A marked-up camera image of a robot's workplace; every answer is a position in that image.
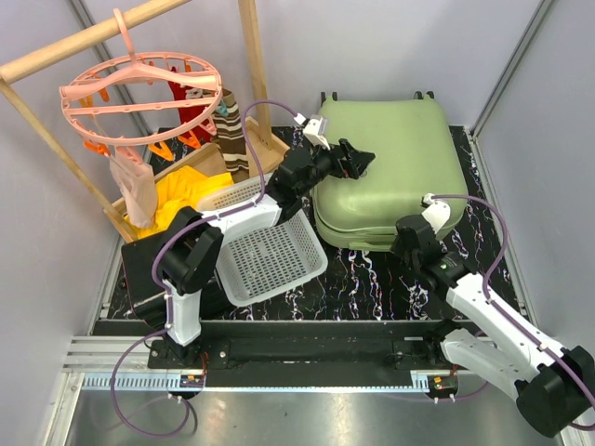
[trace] suitcase handle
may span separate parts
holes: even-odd
[[[386,243],[373,244],[366,242],[350,242],[350,249],[354,251],[376,251],[387,253],[390,250],[390,245],[386,245]]]

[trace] green suitcase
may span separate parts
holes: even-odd
[[[358,180],[327,177],[313,191],[316,229],[331,245],[389,251],[395,223],[420,214],[427,193],[466,194],[467,185],[442,108],[429,96],[394,102],[324,102],[326,139],[346,138],[376,159]],[[451,200],[443,238],[463,216],[466,202]]]

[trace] red cloth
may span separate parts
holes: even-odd
[[[173,67],[171,71],[177,72],[178,70],[176,70],[176,67]],[[197,99],[201,98],[203,95],[203,90],[201,90],[200,88],[192,88],[191,86],[181,86],[180,84],[176,84],[174,82],[168,82],[168,84],[169,88],[171,89],[171,92],[174,94],[174,100]],[[201,114],[205,108],[206,105],[198,105],[196,107],[186,107],[178,109],[180,123],[188,123],[196,116]],[[199,125],[193,128],[192,132],[202,142],[211,141],[211,134]],[[189,138],[191,135],[189,132],[186,132],[182,134],[182,136],[185,138]]]

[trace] metal floor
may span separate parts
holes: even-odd
[[[461,379],[461,394],[481,382]],[[154,392],[120,395],[124,413],[158,396]],[[119,426],[107,391],[83,391],[71,424],[70,446],[144,445],[457,445],[553,446],[562,443],[534,432],[518,414],[514,403],[493,387],[473,400],[437,406],[396,400],[387,394],[216,393],[192,400],[194,422],[173,439],[147,439]],[[159,401],[137,414],[132,422],[152,432],[178,426],[183,409],[173,401]]]

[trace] black marble pattern mat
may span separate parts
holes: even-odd
[[[276,127],[273,131],[292,148],[308,143],[301,132],[293,127]],[[469,194],[485,198],[464,128],[452,126],[451,135]],[[177,140],[170,144],[170,148],[175,153],[175,161],[188,152],[188,148]],[[152,160],[152,165],[155,173],[169,165],[158,157],[154,158],[156,160]],[[310,200],[304,199],[303,204],[306,215],[315,227]],[[448,305],[432,298],[420,286],[412,271],[400,265],[391,254],[337,249],[321,242],[328,256],[325,273],[284,295],[225,311],[221,318],[249,321],[462,319],[462,315]],[[463,218],[443,242],[446,247],[456,249],[476,265],[480,272],[489,268],[500,249],[491,214],[475,203],[467,205]],[[509,304],[518,308],[504,260],[493,275],[491,285]],[[112,296],[108,319],[135,319],[130,310],[122,269]]]

